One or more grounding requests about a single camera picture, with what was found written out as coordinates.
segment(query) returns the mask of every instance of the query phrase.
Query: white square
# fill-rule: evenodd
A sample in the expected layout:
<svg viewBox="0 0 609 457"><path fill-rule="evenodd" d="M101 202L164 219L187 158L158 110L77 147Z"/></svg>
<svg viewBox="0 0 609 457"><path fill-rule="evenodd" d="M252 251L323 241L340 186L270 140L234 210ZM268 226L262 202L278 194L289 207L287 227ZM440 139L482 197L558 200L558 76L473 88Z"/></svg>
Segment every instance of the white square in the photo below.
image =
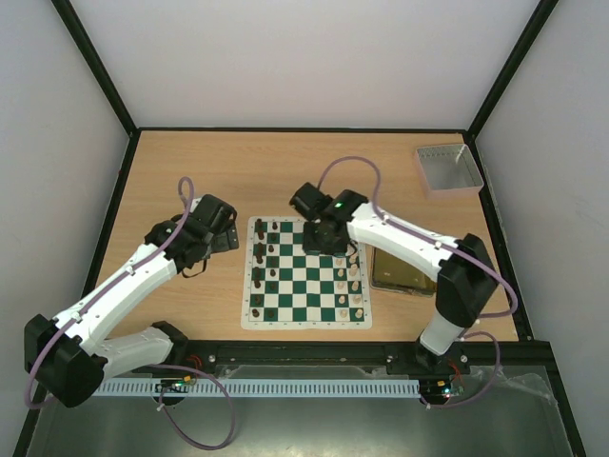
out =
<svg viewBox="0 0 609 457"><path fill-rule="evenodd" d="M292 268L294 266L293 257L286 257L282 255L279 258L279 268Z"/></svg>
<svg viewBox="0 0 609 457"><path fill-rule="evenodd" d="M263 232L263 239L261 240L260 238L258 238L258 233L256 232L256 230L254 230L254 245L256 243L266 243L266 232Z"/></svg>
<svg viewBox="0 0 609 457"><path fill-rule="evenodd" d="M348 266L348 262L344 257L332 257L332 264L334 268L344 268L345 265Z"/></svg>
<svg viewBox="0 0 609 457"><path fill-rule="evenodd" d="M306 293L320 293L320 282L319 281L307 281L306 282Z"/></svg>
<svg viewBox="0 0 609 457"><path fill-rule="evenodd" d="M251 293L265 293L265 281L260 282L260 287L256 288L254 282L251 282Z"/></svg>
<svg viewBox="0 0 609 457"><path fill-rule="evenodd" d="M251 313L252 310L254 309L258 309L258 317L254 317L254 315ZM263 313L265 312L265 310L263 308L250 308L249 309L249 316L247 316L249 318L250 321L262 321L264 319Z"/></svg>
<svg viewBox="0 0 609 457"><path fill-rule="evenodd" d="M355 296L360 297L360 303L355 303ZM349 307L350 308L363 308L363 297L357 293L349 293Z"/></svg>
<svg viewBox="0 0 609 457"><path fill-rule="evenodd" d="M277 313L277 319L279 321L287 321L291 322L294 320L294 316L292 315L292 308L279 308Z"/></svg>
<svg viewBox="0 0 609 457"><path fill-rule="evenodd" d="M306 309L306 320L309 322L320 322L322 320L322 309L321 308L307 308Z"/></svg>
<svg viewBox="0 0 609 457"><path fill-rule="evenodd" d="M279 282L279 293L292 293L292 285L291 281L280 281Z"/></svg>
<svg viewBox="0 0 609 457"><path fill-rule="evenodd" d="M346 313L344 317L341 315L341 311L344 310ZM334 310L336 322L349 322L351 320L351 316L349 314L349 308L336 308Z"/></svg>
<svg viewBox="0 0 609 457"><path fill-rule="evenodd" d="M282 245L291 245L294 243L294 236L292 233L281 233L279 235L279 242Z"/></svg>
<svg viewBox="0 0 609 457"><path fill-rule="evenodd" d="M279 295L276 293L265 295L265 308L278 308L279 307Z"/></svg>
<svg viewBox="0 0 609 457"><path fill-rule="evenodd" d="M320 302L322 304L322 308L334 308L334 294L323 293L320 295Z"/></svg>
<svg viewBox="0 0 609 457"><path fill-rule="evenodd" d="M306 308L306 294L297 293L295 295L292 295L292 307Z"/></svg>
<svg viewBox="0 0 609 457"><path fill-rule="evenodd" d="M319 268L320 267L320 258L317 255L307 255L305 261L306 261L307 268Z"/></svg>
<svg viewBox="0 0 609 457"><path fill-rule="evenodd" d="M320 281L334 281L334 270L332 268L320 268Z"/></svg>
<svg viewBox="0 0 609 457"><path fill-rule="evenodd" d="M294 281L305 281L306 280L306 268L293 269L292 278Z"/></svg>
<svg viewBox="0 0 609 457"><path fill-rule="evenodd" d="M304 256L305 252L303 251L303 245L293 245L292 255L299 256L299 257Z"/></svg>

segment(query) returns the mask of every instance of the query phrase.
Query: robotic arm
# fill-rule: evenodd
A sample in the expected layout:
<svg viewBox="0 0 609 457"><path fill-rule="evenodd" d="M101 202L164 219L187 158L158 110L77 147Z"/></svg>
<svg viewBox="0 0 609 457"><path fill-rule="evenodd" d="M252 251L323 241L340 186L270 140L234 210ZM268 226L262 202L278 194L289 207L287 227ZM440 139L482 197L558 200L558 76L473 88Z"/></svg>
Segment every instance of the robotic arm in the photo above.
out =
<svg viewBox="0 0 609 457"><path fill-rule="evenodd" d="M107 379L149 364L180 362L187 338L166 322L158 322L141 333L107 340L114 327L147 295L186 268L206 261L212 253L238 248L235 228L237 211L214 197L205 195L193 201L182 230L159 255L140 268L134 268L160 247L176 230L181 215L154 226L128 261L100 287L52 320L38 314L25 328L26 370L50 338L69 322L36 373L36 379L67 407L75 407ZM97 297L121 275L128 275ZM80 314L94 297L97 301Z"/></svg>
<svg viewBox="0 0 609 457"><path fill-rule="evenodd" d="M434 316L417 341L417 360L426 367L435 366L463 331L476 322L497 288L485 272L440 248L445 244L460 249L493 268L483 242L472 234L458 240L390 216L393 222L437 241L429 243L387 224L359 193L344 190L332 198L310 183L294 194L290 205L307 221L303 241L306 253L344 255L351 240L362 242L404 260L438 283Z"/></svg>

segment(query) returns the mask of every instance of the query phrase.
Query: green square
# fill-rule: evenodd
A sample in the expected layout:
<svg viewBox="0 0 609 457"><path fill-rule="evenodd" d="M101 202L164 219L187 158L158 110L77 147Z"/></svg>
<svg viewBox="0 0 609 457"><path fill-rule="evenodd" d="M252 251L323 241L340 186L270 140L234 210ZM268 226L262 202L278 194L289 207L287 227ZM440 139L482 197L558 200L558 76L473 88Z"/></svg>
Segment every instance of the green square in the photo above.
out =
<svg viewBox="0 0 609 457"><path fill-rule="evenodd" d="M256 257L259 253L263 257L266 255L266 245L263 245L262 243L256 243L254 245L254 257Z"/></svg>
<svg viewBox="0 0 609 457"><path fill-rule="evenodd" d="M294 281L292 283L293 293L306 293L306 281Z"/></svg>
<svg viewBox="0 0 609 457"><path fill-rule="evenodd" d="M317 293L308 293L306 295L306 305L308 307L319 308L322 305L320 296Z"/></svg>
<svg viewBox="0 0 609 457"><path fill-rule="evenodd" d="M292 296L281 293L279 295L279 308L292 308Z"/></svg>
<svg viewBox="0 0 609 457"><path fill-rule="evenodd" d="M279 280L280 281L291 281L292 280L292 268L279 268Z"/></svg>
<svg viewBox="0 0 609 457"><path fill-rule="evenodd" d="M322 281L320 283L321 293L334 293L334 281Z"/></svg>
<svg viewBox="0 0 609 457"><path fill-rule="evenodd" d="M266 267L267 268L279 268L279 257L269 256L266 257Z"/></svg>
<svg viewBox="0 0 609 457"><path fill-rule="evenodd" d="M343 271L343 276L339 276L339 271ZM334 268L334 281L346 281L348 271L345 268Z"/></svg>
<svg viewBox="0 0 609 457"><path fill-rule="evenodd" d="M260 267L254 267L251 271L251 279L258 279L260 281L264 281L266 278L266 270Z"/></svg>
<svg viewBox="0 0 609 457"><path fill-rule="evenodd" d="M279 311L276 308L265 308L265 322L277 322Z"/></svg>
<svg viewBox="0 0 609 457"><path fill-rule="evenodd" d="M294 322L306 322L306 308L294 308L292 319Z"/></svg>
<svg viewBox="0 0 609 457"><path fill-rule="evenodd" d="M322 322L336 321L336 312L334 308L322 308Z"/></svg>
<svg viewBox="0 0 609 457"><path fill-rule="evenodd" d="M265 293L279 293L279 281L266 281Z"/></svg>
<svg viewBox="0 0 609 457"><path fill-rule="evenodd" d="M292 245L279 245L279 255L292 255L294 247Z"/></svg>
<svg viewBox="0 0 609 457"><path fill-rule="evenodd" d="M268 224L266 222L261 222L260 225L258 223L254 223L254 231L266 231L268 229Z"/></svg>
<svg viewBox="0 0 609 457"><path fill-rule="evenodd" d="M294 268L304 268L306 267L306 257L303 255L296 255L292 257L292 267Z"/></svg>
<svg viewBox="0 0 609 457"><path fill-rule="evenodd" d="M344 303L341 303L339 300L341 297L344 297ZM349 308L349 296L348 295L335 295L334 296L334 306L336 308Z"/></svg>
<svg viewBox="0 0 609 457"><path fill-rule="evenodd" d="M351 322L362 322L363 321L363 313L362 313L362 317L358 319L358 317L355 315L355 313L357 312L357 308L351 308L349 310L349 317L351 318Z"/></svg>
<svg viewBox="0 0 609 457"><path fill-rule="evenodd" d="M320 269L319 268L307 268L306 269L306 279L309 281L319 281L320 280Z"/></svg>
<svg viewBox="0 0 609 457"><path fill-rule="evenodd" d="M249 296L249 305L252 308L260 308L265 305L265 296L262 293L252 293Z"/></svg>
<svg viewBox="0 0 609 457"><path fill-rule="evenodd" d="M333 259L329 255L320 256L320 268L332 268Z"/></svg>

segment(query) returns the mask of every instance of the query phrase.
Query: wooden tabletop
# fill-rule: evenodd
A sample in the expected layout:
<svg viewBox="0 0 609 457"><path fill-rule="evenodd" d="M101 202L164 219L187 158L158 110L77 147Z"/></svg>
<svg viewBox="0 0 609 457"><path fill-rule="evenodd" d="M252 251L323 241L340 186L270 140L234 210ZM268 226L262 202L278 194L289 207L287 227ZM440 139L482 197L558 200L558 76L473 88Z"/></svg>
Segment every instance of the wooden tabletop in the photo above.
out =
<svg viewBox="0 0 609 457"><path fill-rule="evenodd" d="M423 198L413 164L415 149L455 143L462 143L458 134L143 132L99 282L125 263L152 226L182 212L176 187L183 175L192 178L197 196L211 193L239 211L242 247L212 256L206 273L196 279L177 277L153 291L112 336L141 331L155 321L166 320L188 338L198 340L415 340L431 318L434 298L374 289L371 329L242 329L246 224L251 216L297 215L288 201L299 186L306 181L316 183L330 161L361 155L374 161L383 174L381 207L439 233L457 237L474 233L492 251L478 197ZM331 171L323 190L336 195L353 189L370 195L373 185L374 173L365 164L344 163ZM505 294L498 288L485 311L507 308ZM484 320L477 328L503 341L518 339L509 317Z"/></svg>

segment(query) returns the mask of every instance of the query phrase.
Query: purple cable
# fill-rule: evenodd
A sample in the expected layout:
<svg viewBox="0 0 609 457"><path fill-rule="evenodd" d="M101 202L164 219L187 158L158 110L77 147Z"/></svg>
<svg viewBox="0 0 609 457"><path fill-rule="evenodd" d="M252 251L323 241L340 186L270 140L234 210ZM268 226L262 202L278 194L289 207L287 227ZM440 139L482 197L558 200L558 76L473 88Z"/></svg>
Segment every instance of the purple cable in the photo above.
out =
<svg viewBox="0 0 609 457"><path fill-rule="evenodd" d="M377 204L377 199L379 197L379 189L381 188L381 171L379 170L379 168L376 166L376 164L374 162L372 162L369 159L366 159L365 157L361 157L359 155L348 155L346 157L341 157L340 159L336 159L334 162L332 162L330 165L327 166L327 168L324 170L324 172L322 173L322 177L320 178L320 182L317 185L317 189L319 189L322 186L322 183L324 182L324 179L326 177L326 175L330 172L330 170L337 164L340 164L341 162L346 162L348 160L355 160L355 161L359 161L359 162L364 162L365 164L368 164L370 167L372 167L372 169L374 169L374 172L377 175L377 182L374 185L374 189L372 190L372 210L374 211L374 213L379 217L379 219L381 219L382 221L384 221L386 224L388 224L389 226L393 227L394 229L398 229L400 231L403 231L404 233L407 233L409 235L412 235L416 238L419 238L420 240L423 240L426 243L429 243L430 245L435 245L436 243L438 243L438 240L435 240L423 233L419 233L415 230L413 230L412 228L409 227L405 227L402 224L399 224L393 220L391 220L391 218L388 217L387 214L384 214L381 209L379 208L378 204ZM498 283L500 283L503 288L505 289L505 291L507 292L507 294L510 297L510 309L507 311L501 311L501 312L487 312L487 313L483 313L480 315L481 319L484 318L495 318L495 317L504 317L504 316L510 316L512 314L514 314L516 312L516 309L518 309L518 297L516 295L516 292L514 291L514 289L509 285L509 283L507 281L505 281L500 274L498 274L496 271L494 271L492 268L489 268L488 266L486 266L485 264L483 264L480 260L472 257L471 255L463 252L462 250L458 250L457 248L453 248L452 246L448 246L445 245L444 243L440 243L440 248L442 249L446 249L449 252L458 255L459 257L461 257L462 259L466 260L467 262L469 262L470 264L475 265L476 267L480 268L482 271L484 271L486 274L488 274L491 278L493 278L495 281L497 281Z"/></svg>
<svg viewBox="0 0 609 457"><path fill-rule="evenodd" d="M421 401L426 407L429 407L430 409L450 409L452 407L464 407L465 405L469 405L470 403L473 403L476 400L480 399L488 391L488 389L491 388L491 386L495 382L495 379L497 378L497 374L499 373L499 368L501 367L501 364L500 364L501 350L500 350L499 341L497 341L497 338L495 338L493 335L491 335L488 331L482 331L482 330L474 331L472 333L469 333L468 335L465 335L463 337L463 339L466 340L473 336L480 336L480 335L488 336L491 340L493 340L493 344L495 345L495 366L493 367L493 373L491 374L491 378L488 380L488 383L486 383L484 385L484 387L481 388L480 391L478 391L478 393L476 393L476 395L472 395L471 397L469 397L466 400L463 400L462 402L451 403L450 405L430 405L429 403L427 403L427 401L423 397L421 397Z"/></svg>
<svg viewBox="0 0 609 457"><path fill-rule="evenodd" d="M159 395L159 405L161 407L163 407L163 412L165 413L166 417L171 422L171 425L173 426L173 429L176 431L176 433L180 436L180 438L182 438L184 441L186 441L191 446L196 447L197 449L201 449L201 450L218 450L218 449L222 449L223 447L226 447L230 444L230 440L232 440L232 435L235 432L235 426L237 424L237 415L235 413L235 406L232 403L230 395L228 395L226 388L220 383L220 381L218 381L213 376L210 376L207 373L204 373L195 368L179 367L177 365L148 365L148 366L153 367L153 368L175 369L178 371L189 371L198 376L204 377L204 378L208 379L209 381L211 381L213 384L215 384L218 387L218 389L225 395L226 400L228 401L228 406L230 407L230 431L228 432L228 435L226 436L225 440L222 443L220 443L219 445L210 446L210 445L204 445L204 444L198 443L198 442L194 441L192 438L190 438L189 436L187 436L182 431L182 429L175 423L175 421L169 414L169 411L167 411L165 404L163 403L163 396L165 395L165 392L167 389L169 389L169 387L164 388L161 391L161 395Z"/></svg>
<svg viewBox="0 0 609 457"><path fill-rule="evenodd" d="M184 183L188 184L188 197L185 197L184 193L182 192L182 186ZM190 207L192 206L192 200L194 199L194 184L192 184L192 180L189 177L183 176L182 178L180 178L180 181L178 182L178 194L180 195L180 199L184 202L185 207L184 207L184 213L182 214L180 221L178 221L177 227L175 228L173 233L171 233L168 236L167 240L160 247L158 247L156 250L154 250L154 252L152 252L150 255L145 257L143 260L134 264L133 265L134 270L136 270L139 267L141 267L142 265L148 263L158 254L163 252L165 250L165 248L167 246L169 246L169 244L175 239L175 237L178 236L178 233L184 226L184 223L187 220L188 214L190 213ZM78 311L79 316L83 316L93 305L95 305L104 295L106 295L109 290L114 288L117 284L119 284L121 281L123 281L128 276L129 276L129 273L127 271L123 271L123 273L121 273L119 276L114 278L114 280L112 280L104 288L102 288L97 294L95 294L95 296L93 296L88 301L88 303L86 305L84 305L80 311ZM45 357L47 357L47 355L49 354L50 350L53 348L55 343L57 343L57 341L62 337L62 335L64 335L64 333L66 333L66 331L68 331L68 329L72 325L74 325L74 323L76 323L76 320L70 319L69 321L66 322L65 325L63 325L59 330L57 330L57 332L50 338L47 345L44 346L43 349L40 351L40 354L38 354L38 357L36 358L34 364L32 365L31 370L29 371L28 382L26 384L26 391L24 392L24 400L25 400L26 406L29 409L40 409L41 407L48 405L50 402L52 402L54 400L54 397L49 397L42 403L34 404L31 400L31 390L34 385L34 380L36 379L36 373L38 373L38 369L40 369L40 366L42 365L42 362L45 360Z"/></svg>

